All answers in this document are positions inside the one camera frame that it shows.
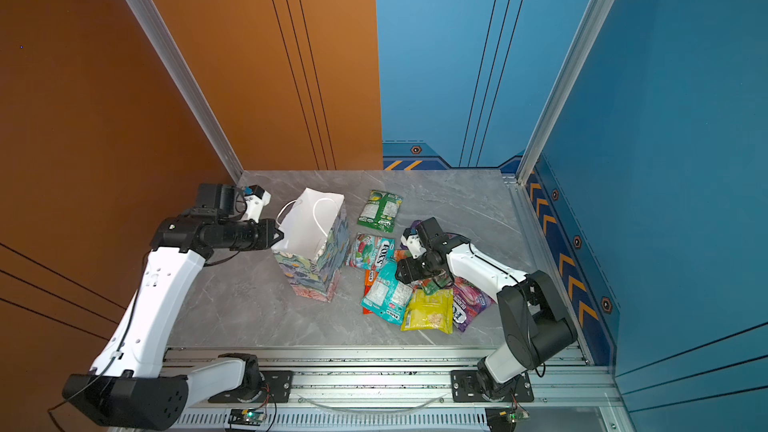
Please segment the yellow snack packet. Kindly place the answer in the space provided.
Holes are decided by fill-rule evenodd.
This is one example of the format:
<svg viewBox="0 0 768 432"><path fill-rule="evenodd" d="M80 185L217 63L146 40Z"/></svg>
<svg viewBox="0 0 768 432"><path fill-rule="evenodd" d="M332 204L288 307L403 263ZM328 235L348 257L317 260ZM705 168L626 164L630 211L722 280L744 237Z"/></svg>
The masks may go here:
<svg viewBox="0 0 768 432"><path fill-rule="evenodd" d="M451 289L441 289L431 295L418 289L413 292L406 307L401 331L437 330L453 333L453 302Z"/></svg>

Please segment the mint green snack packet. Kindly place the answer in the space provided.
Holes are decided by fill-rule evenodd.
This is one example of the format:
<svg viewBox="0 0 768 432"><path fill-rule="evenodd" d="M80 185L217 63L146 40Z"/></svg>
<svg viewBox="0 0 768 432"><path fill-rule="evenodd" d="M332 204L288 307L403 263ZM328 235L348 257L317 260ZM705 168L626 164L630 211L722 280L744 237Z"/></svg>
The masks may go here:
<svg viewBox="0 0 768 432"><path fill-rule="evenodd" d="M396 262L383 266L362 298L361 306L386 322L401 326L413 288L399 281L396 274Z"/></svg>

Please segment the teal Fox's candy bag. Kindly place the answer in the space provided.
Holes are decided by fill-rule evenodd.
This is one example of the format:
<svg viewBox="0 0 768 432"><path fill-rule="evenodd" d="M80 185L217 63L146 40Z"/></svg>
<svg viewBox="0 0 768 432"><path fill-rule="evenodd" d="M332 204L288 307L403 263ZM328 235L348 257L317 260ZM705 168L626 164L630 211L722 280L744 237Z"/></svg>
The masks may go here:
<svg viewBox="0 0 768 432"><path fill-rule="evenodd" d="M347 265L365 271L378 272L391 261L394 250L393 239L360 233L351 244Z"/></svg>

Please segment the floral paper gift bag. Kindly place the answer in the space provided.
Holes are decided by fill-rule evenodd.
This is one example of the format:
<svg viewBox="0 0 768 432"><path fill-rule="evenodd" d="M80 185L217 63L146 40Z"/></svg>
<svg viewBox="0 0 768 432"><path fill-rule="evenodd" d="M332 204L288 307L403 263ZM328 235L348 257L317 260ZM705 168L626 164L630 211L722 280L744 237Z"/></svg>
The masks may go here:
<svg viewBox="0 0 768 432"><path fill-rule="evenodd" d="M350 246L345 196L305 189L278 213L273 256L300 297L330 302Z"/></svg>

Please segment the green orange cereal packet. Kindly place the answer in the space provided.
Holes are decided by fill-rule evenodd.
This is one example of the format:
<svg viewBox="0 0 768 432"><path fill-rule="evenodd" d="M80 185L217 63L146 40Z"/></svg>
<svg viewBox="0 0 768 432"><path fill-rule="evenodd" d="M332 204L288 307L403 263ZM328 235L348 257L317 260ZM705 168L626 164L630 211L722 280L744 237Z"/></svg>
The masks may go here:
<svg viewBox="0 0 768 432"><path fill-rule="evenodd" d="M451 275L441 275L422 280L420 288L427 296L430 296L440 290L451 288L453 284L454 279Z"/></svg>

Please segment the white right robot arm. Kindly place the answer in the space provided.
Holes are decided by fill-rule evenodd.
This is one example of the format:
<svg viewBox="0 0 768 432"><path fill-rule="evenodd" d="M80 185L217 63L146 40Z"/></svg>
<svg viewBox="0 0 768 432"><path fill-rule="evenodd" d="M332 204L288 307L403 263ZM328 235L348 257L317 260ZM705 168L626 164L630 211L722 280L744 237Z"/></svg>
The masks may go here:
<svg viewBox="0 0 768 432"><path fill-rule="evenodd" d="M473 378L459 381L456 401L463 394L509 401L519 379L543 371L549 359L578 340L570 306L547 273L507 266L481 252L469 238L444 231L436 218L405 229L401 244L410 256L398 262L400 282L410 285L447 273L493 297L498 306L504 344L478 362Z"/></svg>

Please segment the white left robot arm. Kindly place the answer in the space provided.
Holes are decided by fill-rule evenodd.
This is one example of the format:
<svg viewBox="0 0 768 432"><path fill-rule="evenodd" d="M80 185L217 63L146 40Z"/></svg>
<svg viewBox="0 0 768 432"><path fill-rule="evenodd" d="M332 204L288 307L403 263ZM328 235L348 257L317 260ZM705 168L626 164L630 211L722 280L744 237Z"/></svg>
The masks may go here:
<svg viewBox="0 0 768 432"><path fill-rule="evenodd" d="M163 431L186 408L217 395L241 402L264 398L264 378L252 354L226 354L175 376L161 370L181 306L214 251L268 250L283 237L273 219L165 220L127 311L89 372L67 379L64 401L102 427Z"/></svg>

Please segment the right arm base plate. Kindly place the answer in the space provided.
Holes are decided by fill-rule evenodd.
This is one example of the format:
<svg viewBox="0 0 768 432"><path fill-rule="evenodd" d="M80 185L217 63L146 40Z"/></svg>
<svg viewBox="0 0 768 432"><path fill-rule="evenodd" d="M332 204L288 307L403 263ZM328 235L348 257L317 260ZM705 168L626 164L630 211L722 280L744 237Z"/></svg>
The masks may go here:
<svg viewBox="0 0 768 432"><path fill-rule="evenodd" d="M450 376L453 401L457 403L532 403L535 400L527 373L504 383L497 383L488 372L477 369L453 370Z"/></svg>

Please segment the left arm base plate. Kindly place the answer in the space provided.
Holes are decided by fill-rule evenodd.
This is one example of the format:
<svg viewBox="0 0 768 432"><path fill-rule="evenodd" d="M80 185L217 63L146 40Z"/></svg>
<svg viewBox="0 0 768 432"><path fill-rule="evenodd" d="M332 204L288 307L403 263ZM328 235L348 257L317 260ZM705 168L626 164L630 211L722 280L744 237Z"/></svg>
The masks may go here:
<svg viewBox="0 0 768 432"><path fill-rule="evenodd" d="M208 399L213 404L262 404L264 402L287 403L293 384L294 373L290 370L260 371L255 376L247 374L240 386L224 391Z"/></svg>

